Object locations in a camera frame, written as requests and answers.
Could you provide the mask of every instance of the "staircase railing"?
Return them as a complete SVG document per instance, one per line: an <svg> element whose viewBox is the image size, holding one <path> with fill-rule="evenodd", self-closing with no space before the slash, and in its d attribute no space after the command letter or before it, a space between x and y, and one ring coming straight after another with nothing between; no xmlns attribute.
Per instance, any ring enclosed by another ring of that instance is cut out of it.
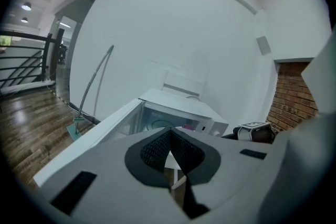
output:
<svg viewBox="0 0 336 224"><path fill-rule="evenodd" d="M40 40L44 41L45 45L44 48L36 48L36 47L30 47L30 46L15 46L15 45L10 45L10 46L3 46L0 45L0 47L5 47L7 49L10 48L21 48L21 49L34 49L34 50L39 50L32 56L9 56L9 57L1 57L1 59L25 59L27 58L26 61L24 61L20 66L18 67L5 67L5 68L0 68L0 71L3 70L11 70L13 69L14 71L6 78L6 79L1 79L0 82L2 82L2 85L0 88L5 86L7 81L11 81L9 86L12 86L16 80L19 79L18 84L21 84L26 78L39 78L38 81L45 81L46 80L46 69L47 69L47 56L48 56L48 50L50 43L54 43L53 51L50 57L50 70L49 73L51 74L50 79L56 80L56 68L57 68L57 58L58 58L58 50L61 45L62 37L63 37L64 30L59 29L58 34L56 39L53 39L51 37L51 34L49 34L47 37L42 37L42 36L36 36L36 35L31 35L31 34L26 34L26 33L20 33L20 32L13 32L13 31L6 31L6 30L0 30L0 36L11 36L11 37L21 37L21 38L28 38L32 40ZM41 69L41 73L39 74L33 74L30 75L34 70L37 68ZM17 76L14 76L18 70L23 69ZM29 72L27 72L25 75L23 75L26 70L31 69Z"/></svg>

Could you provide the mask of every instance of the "curved gray rod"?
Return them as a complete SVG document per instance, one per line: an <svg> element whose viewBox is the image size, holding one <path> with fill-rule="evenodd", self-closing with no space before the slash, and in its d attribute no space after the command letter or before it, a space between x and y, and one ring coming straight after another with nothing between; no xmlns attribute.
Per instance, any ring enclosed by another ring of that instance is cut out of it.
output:
<svg viewBox="0 0 336 224"><path fill-rule="evenodd" d="M86 87L86 90L85 90L85 93L83 95L83 98L82 98L82 102L80 103L80 107L79 107L79 110L78 110L78 115L77 117L79 118L81 116L81 113L82 113L82 108L83 108L83 105L84 105L84 101L85 101L85 98L86 98L86 95L88 94L89 90L90 90L90 87L94 81L94 78L96 77L101 65L103 64L105 58L107 57L107 55L111 54L112 53L112 50L114 49L114 45L112 45L106 52L106 54L104 55L103 59L101 59L99 65L97 66L97 69L95 70L95 72L93 73L92 75L92 78L91 80L89 81L89 84L88 86ZM75 128L75 133L77 134L77 131L78 131L78 122L76 123L76 128Z"/></svg>

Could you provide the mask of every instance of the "ceiling light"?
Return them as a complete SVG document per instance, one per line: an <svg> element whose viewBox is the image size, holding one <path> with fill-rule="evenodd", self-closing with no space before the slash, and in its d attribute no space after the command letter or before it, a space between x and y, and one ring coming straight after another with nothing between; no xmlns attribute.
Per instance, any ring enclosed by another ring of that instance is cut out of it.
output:
<svg viewBox="0 0 336 224"><path fill-rule="evenodd" d="M64 24L64 23L59 23L60 25L64 25L64 26L66 26L66 27L69 27L69 28L71 28L71 26L69 26L69 25L66 25L66 24Z"/></svg>
<svg viewBox="0 0 336 224"><path fill-rule="evenodd" d="M31 10L32 9L32 5L30 2L26 2L25 4L23 4L21 6L21 8L23 8L24 10Z"/></svg>

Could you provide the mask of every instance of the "green foliage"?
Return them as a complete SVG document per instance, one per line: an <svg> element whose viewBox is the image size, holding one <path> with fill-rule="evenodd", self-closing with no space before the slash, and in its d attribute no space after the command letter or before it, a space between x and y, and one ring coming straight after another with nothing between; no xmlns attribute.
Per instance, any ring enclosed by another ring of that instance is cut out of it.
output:
<svg viewBox="0 0 336 224"><path fill-rule="evenodd" d="M2 46L10 46L12 42L12 38L9 36L0 36L0 45Z"/></svg>

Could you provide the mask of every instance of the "brick wall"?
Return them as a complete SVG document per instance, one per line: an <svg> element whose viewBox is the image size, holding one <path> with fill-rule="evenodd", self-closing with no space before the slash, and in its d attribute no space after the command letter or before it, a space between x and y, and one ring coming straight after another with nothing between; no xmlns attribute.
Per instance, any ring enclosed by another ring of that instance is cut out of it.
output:
<svg viewBox="0 0 336 224"><path fill-rule="evenodd" d="M282 63L277 89L267 121L275 133L296 127L318 114L316 104L301 76L308 63Z"/></svg>

